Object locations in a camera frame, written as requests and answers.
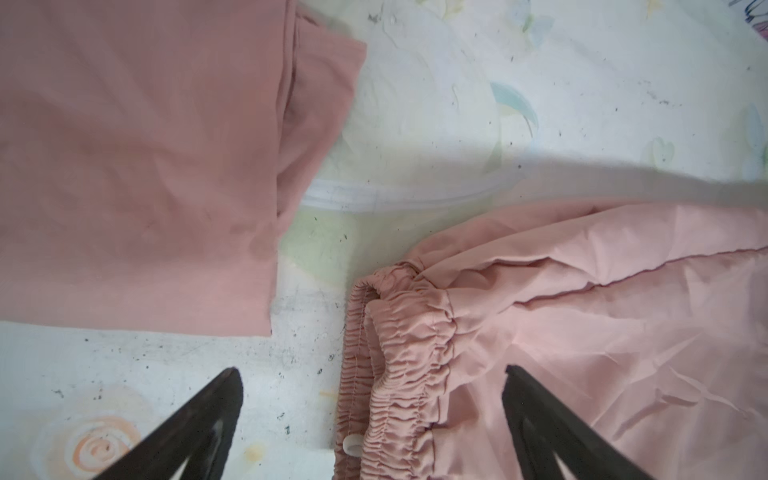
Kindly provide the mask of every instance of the gathered fabric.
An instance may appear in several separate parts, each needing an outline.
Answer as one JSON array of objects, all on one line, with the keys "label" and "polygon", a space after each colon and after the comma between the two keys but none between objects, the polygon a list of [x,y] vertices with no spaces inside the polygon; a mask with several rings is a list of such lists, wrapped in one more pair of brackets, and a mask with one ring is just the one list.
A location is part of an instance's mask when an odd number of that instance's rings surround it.
[{"label": "gathered fabric", "polygon": [[569,200],[432,235],[349,297],[335,478],[521,478],[508,364],[655,478],[758,478],[766,292],[756,209]]}]

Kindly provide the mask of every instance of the table surface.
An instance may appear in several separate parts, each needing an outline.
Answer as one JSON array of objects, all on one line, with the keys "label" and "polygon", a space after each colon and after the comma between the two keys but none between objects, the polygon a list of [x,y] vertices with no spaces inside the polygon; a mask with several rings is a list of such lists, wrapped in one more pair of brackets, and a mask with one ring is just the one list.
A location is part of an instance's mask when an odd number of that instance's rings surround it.
[{"label": "table surface", "polygon": [[271,338],[0,323],[0,465],[87,478],[83,435],[146,435],[228,366],[225,476],[328,478],[345,294],[495,206],[768,206],[768,43],[722,0],[311,0],[368,44],[353,111],[280,244]]}]

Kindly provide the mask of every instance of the folded pink garment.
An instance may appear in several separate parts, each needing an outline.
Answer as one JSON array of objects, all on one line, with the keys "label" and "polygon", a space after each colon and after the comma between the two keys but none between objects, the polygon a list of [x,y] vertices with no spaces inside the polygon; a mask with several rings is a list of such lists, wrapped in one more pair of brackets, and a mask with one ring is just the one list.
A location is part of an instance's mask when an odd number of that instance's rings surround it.
[{"label": "folded pink garment", "polygon": [[0,318],[269,335],[364,46],[294,0],[11,0],[0,32]]},{"label": "folded pink garment", "polygon": [[659,480],[762,478],[766,293],[759,210],[537,204],[433,235],[351,294],[335,478],[521,478],[507,364]]}]

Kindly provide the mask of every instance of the pink fabric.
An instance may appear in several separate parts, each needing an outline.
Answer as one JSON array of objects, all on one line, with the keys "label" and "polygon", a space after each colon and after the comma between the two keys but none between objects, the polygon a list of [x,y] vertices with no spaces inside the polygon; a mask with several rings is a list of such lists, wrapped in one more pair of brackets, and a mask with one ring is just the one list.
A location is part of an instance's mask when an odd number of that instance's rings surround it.
[{"label": "pink fabric", "polygon": [[11,0],[0,32],[0,318],[269,335],[364,46],[293,0]]},{"label": "pink fabric", "polygon": [[335,478],[521,478],[508,363],[655,478],[761,478],[766,292],[760,210],[535,204],[433,235],[351,294]]}]

